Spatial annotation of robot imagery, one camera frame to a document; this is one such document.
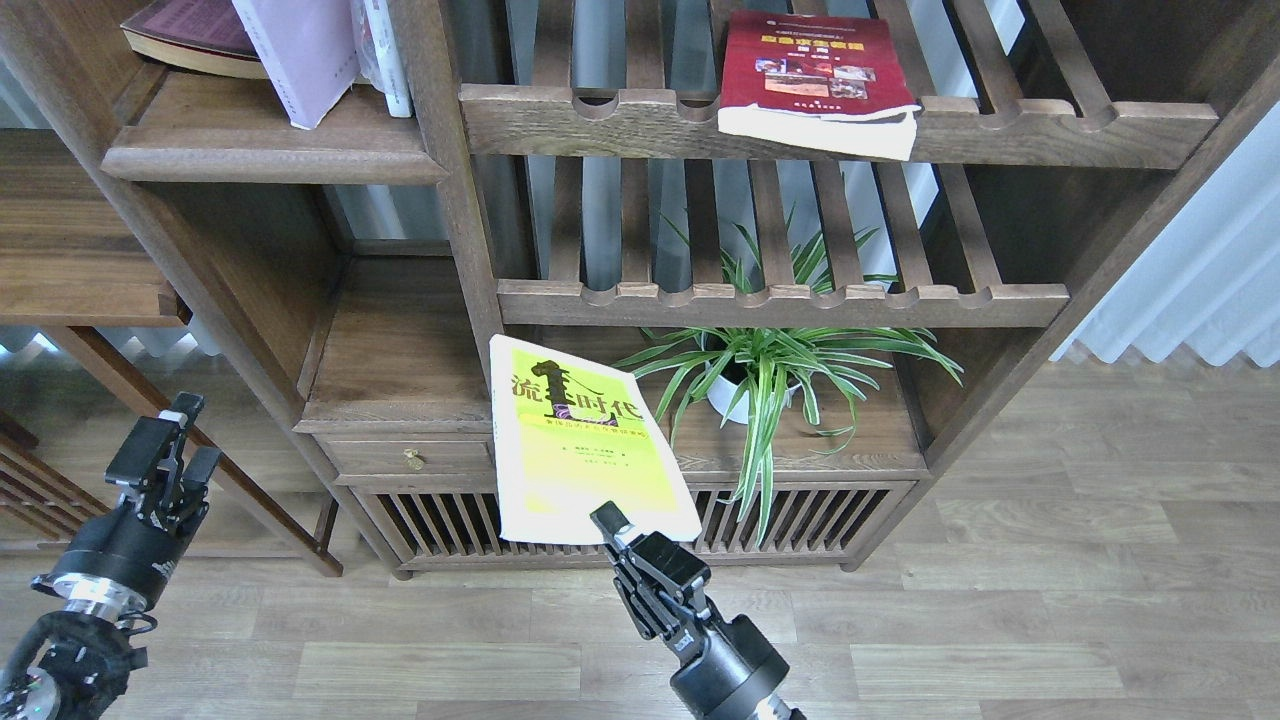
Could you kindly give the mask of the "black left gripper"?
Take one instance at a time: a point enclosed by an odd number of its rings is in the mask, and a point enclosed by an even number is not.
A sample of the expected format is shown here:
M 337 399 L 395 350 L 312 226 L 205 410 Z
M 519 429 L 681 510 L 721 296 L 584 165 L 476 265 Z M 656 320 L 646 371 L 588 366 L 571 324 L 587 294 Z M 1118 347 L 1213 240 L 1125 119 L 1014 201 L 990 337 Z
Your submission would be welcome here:
M 205 397 L 180 392 L 157 416 L 140 418 L 108 465 L 105 482 L 122 498 L 105 516 L 88 520 L 54 569 L 31 588 L 65 600 L 65 610 L 124 616 L 155 607 L 196 530 L 209 512 L 209 482 L 221 460 L 218 448 L 183 448 Z M 132 501 L 170 501 L 170 533 L 138 518 Z

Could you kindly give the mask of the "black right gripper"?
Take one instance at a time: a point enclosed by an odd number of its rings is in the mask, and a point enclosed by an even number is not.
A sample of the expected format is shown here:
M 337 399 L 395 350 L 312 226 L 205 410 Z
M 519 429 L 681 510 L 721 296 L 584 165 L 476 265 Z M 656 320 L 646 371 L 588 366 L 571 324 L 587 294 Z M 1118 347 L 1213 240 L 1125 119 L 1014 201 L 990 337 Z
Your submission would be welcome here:
M 614 587 L 637 632 L 645 639 L 659 635 L 681 661 L 669 684 L 695 719 L 794 716 L 778 694 L 787 662 L 750 618 L 740 614 L 727 623 L 705 597 L 705 562 L 657 530 L 640 532 L 613 502 L 590 519 L 604 537 Z

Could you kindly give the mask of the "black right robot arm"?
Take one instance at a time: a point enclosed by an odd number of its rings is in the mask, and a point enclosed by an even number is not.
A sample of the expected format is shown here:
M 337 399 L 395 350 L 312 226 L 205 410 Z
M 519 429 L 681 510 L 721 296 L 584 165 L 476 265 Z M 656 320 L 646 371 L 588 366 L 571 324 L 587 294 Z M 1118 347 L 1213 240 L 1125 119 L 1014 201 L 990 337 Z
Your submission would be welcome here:
M 801 719 L 777 693 L 788 664 L 744 614 L 727 621 L 707 597 L 710 569 L 667 536 L 640 532 L 612 502 L 590 515 L 614 569 L 614 588 L 645 638 L 662 638 L 681 666 L 669 684 L 696 719 Z

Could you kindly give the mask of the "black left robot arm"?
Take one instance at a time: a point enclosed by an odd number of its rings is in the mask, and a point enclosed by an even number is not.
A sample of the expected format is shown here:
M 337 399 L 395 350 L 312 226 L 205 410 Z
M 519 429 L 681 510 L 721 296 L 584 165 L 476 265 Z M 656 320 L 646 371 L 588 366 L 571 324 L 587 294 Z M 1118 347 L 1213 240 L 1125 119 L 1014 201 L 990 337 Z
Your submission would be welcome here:
M 201 395 L 182 392 L 142 416 L 108 466 L 122 488 L 115 507 L 88 520 L 33 589 L 65 600 L 22 637 L 3 669 L 5 719 L 97 719 L 147 665 L 133 635 L 156 626 L 151 611 L 209 512 L 216 448 L 183 448 Z

